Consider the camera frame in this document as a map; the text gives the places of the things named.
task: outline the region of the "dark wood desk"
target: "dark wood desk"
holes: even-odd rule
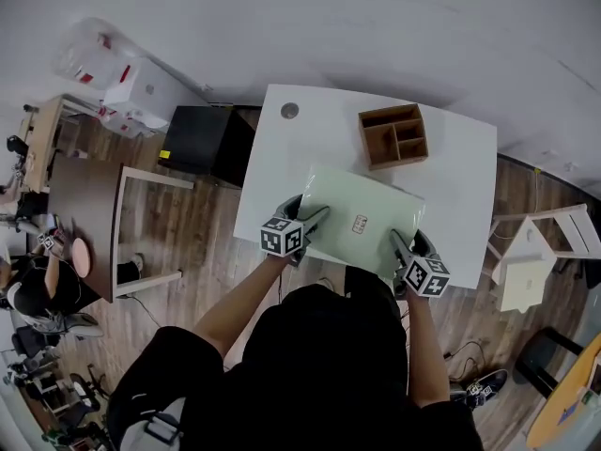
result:
[[[187,180],[133,169],[122,163],[68,159],[62,155],[57,155],[54,160],[50,182],[48,212],[58,215],[65,231],[73,238],[81,237],[87,243],[92,268],[84,282],[109,303],[120,295],[181,277],[181,272],[177,271],[117,284],[119,227],[127,178],[185,189],[193,189],[194,186],[193,182]]]

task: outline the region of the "red stamp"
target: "red stamp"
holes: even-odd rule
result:
[[[353,232],[362,234],[365,230],[365,224],[367,224],[367,217],[364,215],[358,215],[355,219],[355,224],[353,224]]]

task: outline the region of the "white metal frame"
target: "white metal frame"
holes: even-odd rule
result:
[[[533,221],[541,219],[555,219],[563,235],[572,247],[572,252],[553,251],[557,258],[567,259],[601,259],[601,240],[597,234],[591,217],[587,212],[586,204],[564,207],[555,210],[525,214],[495,215],[490,232],[488,232],[488,250],[498,259],[501,253],[490,243],[490,238],[501,222],[522,221],[530,217]]]
[[[160,275],[154,275],[145,277],[138,281],[129,282],[126,284],[118,284],[116,282],[116,266],[117,256],[119,248],[119,230],[121,228],[121,208],[123,207],[123,194],[125,192],[125,182],[130,179],[145,180],[147,182],[156,182],[164,185],[171,185],[173,187],[180,187],[182,189],[193,189],[194,182],[188,182],[187,180],[174,179],[171,177],[162,176],[160,174],[153,174],[145,170],[134,169],[132,167],[123,167],[121,174],[121,181],[119,182],[119,190],[116,198],[116,216],[115,225],[113,229],[113,297],[123,296],[131,292],[137,292],[146,288],[152,288],[161,284],[166,284],[172,281],[176,281],[181,278],[181,271],[167,272]]]

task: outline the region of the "paper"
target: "paper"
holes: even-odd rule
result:
[[[424,201],[376,180],[313,165],[300,203],[302,219],[330,206],[330,215],[309,236],[313,249],[392,279],[398,268],[391,229],[411,242],[424,217]]]

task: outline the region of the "yellow table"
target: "yellow table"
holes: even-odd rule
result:
[[[584,409],[580,388],[585,387],[593,370],[594,358],[601,351],[601,334],[579,355],[571,369],[555,387],[545,406],[534,420],[526,444],[536,448],[547,444],[565,432]]]

